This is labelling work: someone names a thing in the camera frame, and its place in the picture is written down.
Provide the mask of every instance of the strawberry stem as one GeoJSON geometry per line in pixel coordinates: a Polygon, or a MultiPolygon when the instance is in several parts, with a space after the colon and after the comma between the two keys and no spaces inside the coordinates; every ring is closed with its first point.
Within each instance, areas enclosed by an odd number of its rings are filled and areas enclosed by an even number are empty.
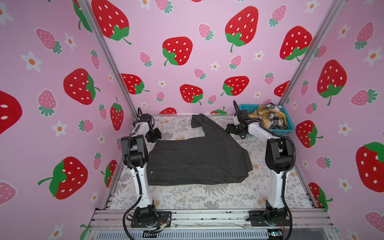
{"type": "Polygon", "coordinates": [[[129,45],[132,45],[130,42],[128,42],[127,40],[125,40],[125,38],[123,37],[124,41],[126,41],[129,45]]]}

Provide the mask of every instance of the white flower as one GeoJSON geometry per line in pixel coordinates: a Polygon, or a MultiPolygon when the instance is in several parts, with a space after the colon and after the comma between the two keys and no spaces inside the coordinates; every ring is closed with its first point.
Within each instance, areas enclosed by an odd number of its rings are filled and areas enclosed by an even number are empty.
{"type": "Polygon", "coordinates": [[[254,93],[254,98],[259,98],[261,95],[263,95],[262,93],[260,93],[260,91],[258,91],[257,93],[254,93]]]}
{"type": "Polygon", "coordinates": [[[374,50],[369,50],[368,51],[368,57],[366,57],[363,62],[368,62],[370,66],[373,65],[373,63],[376,61],[376,60],[380,60],[383,58],[383,55],[380,54],[381,52],[381,48],[382,47],[379,47],[378,49],[376,49],[375,51],[374,50]]]}
{"type": "Polygon", "coordinates": [[[28,56],[20,55],[20,57],[24,61],[26,61],[26,69],[27,70],[31,70],[34,68],[36,71],[41,72],[39,65],[41,65],[43,63],[43,61],[35,58],[35,56],[33,55],[33,53],[31,51],[29,51],[28,56]]]}
{"type": "Polygon", "coordinates": [[[164,86],[166,86],[165,81],[158,80],[158,82],[159,82],[158,86],[161,86],[162,88],[164,88],[164,86]]]}
{"type": "Polygon", "coordinates": [[[337,37],[337,40],[339,40],[340,38],[345,38],[350,28],[351,28],[350,26],[347,26],[347,24],[344,24],[343,28],[338,31],[339,36],[337,37]]]}
{"type": "Polygon", "coordinates": [[[141,9],[149,9],[149,3],[151,2],[151,0],[139,0],[139,2],[141,2],[141,9]]]}
{"type": "Polygon", "coordinates": [[[0,24],[5,25],[5,20],[8,21],[14,21],[13,17],[7,13],[7,7],[5,6],[5,3],[0,2],[0,24]]]}
{"type": "Polygon", "coordinates": [[[217,71],[217,69],[220,67],[219,64],[217,64],[217,62],[214,62],[214,64],[211,64],[211,70],[215,70],[217,71]]]}
{"type": "Polygon", "coordinates": [[[109,73],[108,74],[108,80],[110,83],[113,83],[113,76],[112,76],[112,73],[109,73]]]}
{"type": "Polygon", "coordinates": [[[307,163],[307,160],[303,160],[303,167],[305,167],[305,169],[308,169],[308,163],[307,163]]]}
{"type": "Polygon", "coordinates": [[[61,124],[60,121],[57,121],[57,126],[53,126],[52,130],[56,131],[56,137],[62,135],[66,135],[65,129],[67,128],[66,124],[61,124]]]}
{"type": "Polygon", "coordinates": [[[352,131],[352,128],[348,127],[348,123],[344,123],[344,125],[339,124],[339,134],[342,133],[344,136],[348,136],[348,132],[352,131]]]}
{"type": "Polygon", "coordinates": [[[63,227],[64,227],[64,224],[61,225],[60,227],[59,226],[55,226],[54,229],[53,229],[53,233],[48,237],[48,240],[56,240],[58,237],[61,237],[63,235],[63,227]]]}
{"type": "Polygon", "coordinates": [[[357,232],[352,232],[349,228],[347,228],[347,230],[348,230],[348,238],[350,240],[360,240],[358,238],[358,233],[357,232]]]}
{"type": "Polygon", "coordinates": [[[339,178],[339,182],[339,188],[344,189],[345,192],[348,192],[348,189],[352,189],[352,186],[348,184],[348,179],[342,180],[339,178]]]}
{"type": "Polygon", "coordinates": [[[262,57],[264,57],[264,56],[265,56],[265,54],[263,53],[262,50],[260,50],[260,52],[255,53],[255,60],[259,60],[259,61],[261,61],[261,60],[262,60],[262,57]]]}
{"type": "Polygon", "coordinates": [[[100,133],[100,137],[98,137],[97,140],[100,141],[100,145],[101,145],[102,143],[105,143],[105,136],[102,133],[100,133]]]}
{"type": "Polygon", "coordinates": [[[372,6],[375,0],[365,0],[364,5],[368,4],[369,6],[372,6]]]}
{"type": "Polygon", "coordinates": [[[294,102],[292,103],[292,108],[296,110],[296,107],[297,107],[297,103],[296,103],[296,101],[294,101],[294,102]]]}
{"type": "Polygon", "coordinates": [[[73,41],[73,36],[69,36],[67,33],[64,34],[66,37],[66,40],[64,40],[64,42],[70,46],[71,50],[73,50],[73,47],[77,47],[76,43],[73,41]]]}
{"type": "Polygon", "coordinates": [[[98,192],[93,192],[93,196],[91,197],[90,201],[92,202],[92,205],[95,203],[95,201],[99,200],[97,198],[97,195],[99,195],[98,192]]]}
{"type": "Polygon", "coordinates": [[[319,5],[320,3],[318,3],[317,0],[312,0],[310,2],[307,2],[307,8],[305,9],[304,13],[307,13],[307,12],[313,13],[313,10],[319,5]]]}

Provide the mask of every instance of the pink strawberry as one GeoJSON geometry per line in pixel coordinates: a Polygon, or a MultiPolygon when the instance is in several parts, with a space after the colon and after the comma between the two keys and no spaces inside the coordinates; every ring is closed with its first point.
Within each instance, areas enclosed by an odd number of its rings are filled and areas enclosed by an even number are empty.
{"type": "Polygon", "coordinates": [[[384,216],[381,216],[377,212],[369,212],[365,214],[365,220],[367,220],[372,227],[376,228],[380,232],[384,232],[384,216]]]}
{"type": "Polygon", "coordinates": [[[214,37],[214,32],[211,31],[211,27],[207,24],[200,24],[199,25],[199,33],[200,37],[205,38],[206,41],[210,41],[214,37]]]}
{"type": "Polygon", "coordinates": [[[95,159],[93,160],[93,168],[95,171],[97,171],[101,165],[101,153],[97,152],[94,157],[95,159]]]}
{"type": "Polygon", "coordinates": [[[0,206],[14,199],[17,189],[9,182],[0,181],[0,206]]]}
{"type": "Polygon", "coordinates": [[[152,62],[151,62],[151,57],[146,54],[145,52],[141,52],[140,53],[140,61],[144,64],[144,66],[146,67],[151,67],[152,66],[152,62]]]}
{"type": "Polygon", "coordinates": [[[164,11],[165,14],[170,14],[172,12],[172,3],[168,0],[155,0],[157,8],[160,11],[164,11]]]}
{"type": "Polygon", "coordinates": [[[363,89],[351,98],[351,103],[353,105],[362,107],[365,106],[367,103],[373,103],[377,99],[378,95],[379,94],[376,93],[376,90],[369,89],[368,91],[366,91],[363,89]]]}
{"type": "Polygon", "coordinates": [[[55,113],[53,109],[56,107],[56,99],[50,90],[43,90],[37,98],[37,102],[40,104],[39,111],[42,116],[47,118],[55,113]]]}
{"type": "Polygon", "coordinates": [[[198,69],[198,68],[195,68],[193,73],[195,74],[195,77],[200,78],[200,79],[205,79],[207,77],[207,75],[204,73],[204,71],[201,69],[198,69]]]}
{"type": "Polygon", "coordinates": [[[118,150],[121,151],[121,139],[120,139],[120,138],[118,138],[118,139],[116,140],[116,144],[118,145],[118,150]]]}
{"type": "Polygon", "coordinates": [[[107,120],[107,109],[105,109],[104,104],[99,105],[100,117],[103,120],[107,120]]]}
{"type": "Polygon", "coordinates": [[[272,18],[269,19],[269,26],[274,28],[279,24],[279,21],[283,20],[285,13],[287,11],[287,5],[281,5],[272,13],[272,18]]]}
{"type": "Polygon", "coordinates": [[[305,108],[305,113],[306,114],[312,114],[313,112],[316,112],[317,109],[317,104],[316,103],[310,103],[308,106],[305,108]]]}
{"type": "Polygon", "coordinates": [[[232,58],[231,64],[229,64],[229,68],[232,70],[235,70],[238,65],[241,64],[241,56],[237,55],[236,57],[232,58]]]}
{"type": "Polygon", "coordinates": [[[36,35],[40,39],[41,43],[53,53],[60,55],[63,51],[61,50],[60,42],[55,41],[55,37],[52,33],[42,28],[36,28],[36,35]]]}
{"type": "Polygon", "coordinates": [[[368,22],[356,37],[357,42],[355,42],[355,50],[359,51],[360,49],[363,49],[368,44],[367,41],[371,39],[372,35],[373,22],[368,22]]]}
{"type": "Polygon", "coordinates": [[[210,97],[208,98],[208,104],[209,104],[209,105],[214,104],[215,101],[216,101],[216,99],[217,99],[216,95],[212,95],[212,96],[210,96],[210,97]]]}
{"type": "Polygon", "coordinates": [[[164,93],[163,92],[159,92],[156,94],[156,100],[158,102],[162,102],[164,100],[165,96],[164,96],[164,93]]]}
{"type": "Polygon", "coordinates": [[[321,45],[319,48],[316,49],[313,57],[321,58],[326,52],[327,52],[327,47],[324,45],[321,45]]]}
{"type": "Polygon", "coordinates": [[[319,157],[316,160],[317,166],[319,166],[321,169],[327,169],[331,167],[331,161],[327,157],[319,157]]]}
{"type": "Polygon", "coordinates": [[[100,61],[99,61],[99,58],[98,58],[98,55],[97,55],[95,49],[91,50],[91,61],[92,61],[93,65],[95,66],[95,68],[99,69],[100,61]]]}
{"type": "Polygon", "coordinates": [[[308,80],[304,80],[303,86],[301,87],[301,95],[305,95],[308,91],[308,80]]]}
{"type": "Polygon", "coordinates": [[[270,85],[273,83],[274,79],[275,79],[275,77],[273,76],[273,73],[268,73],[265,75],[264,81],[266,84],[270,85]]]}
{"type": "Polygon", "coordinates": [[[88,119],[81,120],[78,126],[79,130],[82,132],[90,132],[93,129],[93,123],[88,119]]]}
{"type": "Polygon", "coordinates": [[[263,102],[263,105],[268,105],[268,104],[271,103],[271,101],[272,101],[272,99],[267,99],[267,100],[265,100],[265,101],[263,102]]]}

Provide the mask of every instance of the red strawberry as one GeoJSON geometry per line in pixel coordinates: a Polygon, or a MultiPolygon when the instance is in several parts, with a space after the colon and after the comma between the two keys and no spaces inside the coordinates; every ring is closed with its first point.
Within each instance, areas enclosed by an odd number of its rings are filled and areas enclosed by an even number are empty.
{"type": "Polygon", "coordinates": [[[111,110],[109,112],[111,115],[113,128],[118,131],[121,128],[122,120],[124,119],[124,112],[121,105],[118,102],[116,97],[116,103],[112,104],[111,110]]]}
{"type": "Polygon", "coordinates": [[[17,189],[9,182],[0,181],[0,206],[14,199],[17,189]]]}
{"type": "Polygon", "coordinates": [[[362,107],[365,106],[367,103],[371,104],[376,101],[378,95],[379,94],[376,93],[376,90],[369,89],[368,91],[366,91],[363,89],[352,97],[351,103],[353,105],[362,107]]]}
{"type": "Polygon", "coordinates": [[[238,65],[241,64],[241,56],[237,55],[236,57],[232,58],[231,64],[229,64],[229,68],[232,70],[235,70],[238,65]]]}
{"type": "Polygon", "coordinates": [[[52,179],[49,190],[57,199],[66,199],[79,190],[87,181],[88,170],[74,157],[66,157],[53,170],[53,177],[39,181],[43,182],[52,179]]]}
{"type": "Polygon", "coordinates": [[[212,104],[215,103],[216,100],[217,100],[216,95],[212,95],[212,96],[210,96],[210,97],[208,98],[208,104],[209,104],[209,105],[212,105],[212,104]]]}
{"type": "Polygon", "coordinates": [[[98,58],[98,55],[97,55],[95,49],[91,50],[91,61],[92,61],[93,65],[95,66],[95,68],[99,69],[100,61],[99,61],[99,58],[98,58]]]}
{"type": "Polygon", "coordinates": [[[227,41],[240,47],[249,43],[256,33],[259,11],[253,6],[248,6],[236,14],[225,26],[227,41]]]}
{"type": "Polygon", "coordinates": [[[118,138],[116,140],[116,144],[118,145],[118,150],[121,150],[121,139],[120,138],[118,138]]]}
{"type": "Polygon", "coordinates": [[[41,43],[53,53],[60,55],[63,51],[61,50],[60,42],[55,41],[55,37],[52,33],[42,28],[36,28],[36,35],[40,39],[41,43]]]}
{"type": "Polygon", "coordinates": [[[168,0],[155,0],[157,8],[160,11],[164,11],[165,14],[170,14],[172,12],[172,3],[168,0]]]}
{"type": "Polygon", "coordinates": [[[122,73],[121,76],[129,93],[139,94],[142,91],[149,92],[148,90],[144,90],[144,82],[138,76],[125,73],[122,73]]]}
{"type": "Polygon", "coordinates": [[[317,128],[310,120],[296,126],[296,135],[306,148],[312,147],[316,143],[316,138],[323,138],[323,136],[317,137],[317,128]]]}
{"type": "Polygon", "coordinates": [[[284,60],[299,60],[312,41],[312,35],[302,26],[296,26],[289,30],[280,49],[280,58],[284,60]]]}
{"type": "Polygon", "coordinates": [[[279,24],[281,20],[283,20],[285,13],[287,11],[287,5],[281,5],[272,13],[272,18],[269,19],[269,26],[274,28],[279,24]]]}
{"type": "Polygon", "coordinates": [[[339,94],[346,82],[347,73],[344,68],[336,60],[330,60],[321,71],[317,82],[317,92],[323,98],[329,98],[329,106],[332,96],[339,94]]]}
{"type": "Polygon", "coordinates": [[[365,214],[364,217],[365,220],[372,225],[372,227],[376,228],[380,232],[384,232],[384,216],[377,212],[369,212],[365,214]]]}
{"type": "Polygon", "coordinates": [[[91,104],[95,99],[95,89],[100,91],[94,86],[93,79],[88,72],[82,68],[76,69],[65,77],[63,84],[65,93],[84,105],[91,104]]]}
{"type": "Polygon", "coordinates": [[[107,120],[107,109],[105,109],[104,104],[99,105],[100,117],[103,120],[107,120]]]}
{"type": "Polygon", "coordinates": [[[204,71],[201,69],[198,69],[198,68],[195,68],[193,73],[195,74],[195,77],[200,78],[200,79],[205,79],[207,77],[207,75],[204,73],[204,71]]]}
{"type": "Polygon", "coordinates": [[[304,80],[303,86],[301,87],[301,95],[304,96],[308,91],[308,80],[304,80]]]}
{"type": "Polygon", "coordinates": [[[101,153],[97,152],[93,160],[93,168],[95,169],[95,171],[99,169],[100,165],[101,165],[101,153]]]}
{"type": "Polygon", "coordinates": [[[203,98],[203,90],[189,84],[184,84],[180,87],[181,97],[187,103],[197,103],[203,98]]]}
{"type": "Polygon", "coordinates": [[[384,192],[384,145],[371,142],[359,148],[356,164],[363,184],[375,192],[384,192]]]}
{"type": "Polygon", "coordinates": [[[314,182],[311,182],[310,184],[308,184],[308,186],[310,187],[311,193],[312,193],[318,207],[320,207],[320,208],[324,207],[325,210],[328,211],[327,202],[332,202],[333,198],[327,200],[323,190],[319,187],[319,185],[317,185],[314,182]]]}
{"type": "Polygon", "coordinates": [[[316,112],[316,109],[317,109],[316,103],[308,104],[308,106],[305,108],[305,113],[312,114],[313,112],[316,112]]]}
{"type": "Polygon", "coordinates": [[[316,160],[317,166],[319,166],[321,169],[327,169],[331,167],[331,161],[327,157],[319,157],[316,160]]]}
{"type": "Polygon", "coordinates": [[[16,98],[0,91],[0,134],[14,125],[22,114],[22,107],[16,98]]]}
{"type": "Polygon", "coordinates": [[[129,22],[124,13],[107,0],[92,0],[92,10],[100,30],[107,38],[119,41],[129,35],[129,22]]]}
{"type": "Polygon", "coordinates": [[[327,52],[327,47],[324,45],[321,45],[319,48],[316,49],[313,57],[321,58],[326,52],[327,52]]]}
{"type": "Polygon", "coordinates": [[[359,51],[360,49],[363,49],[367,44],[368,40],[371,39],[373,35],[373,22],[368,22],[365,24],[365,26],[361,29],[359,34],[356,37],[357,42],[355,42],[355,50],[359,51]]]}
{"type": "Polygon", "coordinates": [[[56,107],[56,99],[50,90],[44,89],[37,98],[37,102],[40,104],[39,111],[42,116],[47,118],[55,113],[53,109],[56,107]]]}
{"type": "Polygon", "coordinates": [[[152,66],[152,62],[151,62],[151,57],[146,54],[145,52],[141,52],[140,53],[140,61],[144,64],[144,66],[146,67],[151,67],[152,66]]]}
{"type": "Polygon", "coordinates": [[[264,82],[268,85],[272,84],[274,81],[275,77],[273,76],[273,73],[267,73],[265,75],[264,82]]]}
{"type": "Polygon", "coordinates": [[[227,112],[224,112],[224,109],[225,107],[223,107],[223,110],[215,110],[215,111],[212,111],[211,114],[227,114],[227,112]]]}
{"type": "Polygon", "coordinates": [[[165,96],[164,96],[164,93],[163,92],[159,92],[156,94],[156,100],[158,102],[162,102],[164,100],[165,96]]]}
{"type": "Polygon", "coordinates": [[[283,93],[285,92],[285,89],[286,89],[287,86],[288,86],[288,83],[289,83],[289,81],[287,81],[287,82],[285,82],[285,83],[283,83],[283,84],[277,86],[277,87],[275,88],[275,90],[273,91],[273,93],[274,93],[276,96],[278,96],[278,97],[282,97],[282,96],[283,96],[283,93]]]}
{"type": "Polygon", "coordinates": [[[228,96],[237,96],[244,91],[248,86],[249,78],[246,76],[231,77],[227,78],[223,84],[224,92],[221,94],[223,96],[226,93],[228,96]]]}
{"type": "Polygon", "coordinates": [[[177,114],[174,108],[166,108],[163,111],[159,112],[159,114],[177,114]]]}
{"type": "Polygon", "coordinates": [[[164,66],[169,61],[172,65],[184,65],[192,52],[192,41],[185,37],[168,38],[163,42],[163,55],[167,59],[164,66]]]}
{"type": "Polygon", "coordinates": [[[116,165],[117,162],[115,160],[112,160],[105,169],[105,173],[103,173],[103,171],[101,170],[101,173],[105,175],[104,183],[107,187],[109,187],[109,184],[111,183],[113,174],[115,173],[116,165]]]}
{"type": "Polygon", "coordinates": [[[82,132],[90,132],[93,129],[93,123],[88,119],[81,120],[78,126],[79,130],[82,132]]]}
{"type": "Polygon", "coordinates": [[[204,23],[199,25],[199,34],[200,37],[205,38],[206,41],[210,41],[214,37],[214,32],[211,31],[211,27],[204,23]]]}

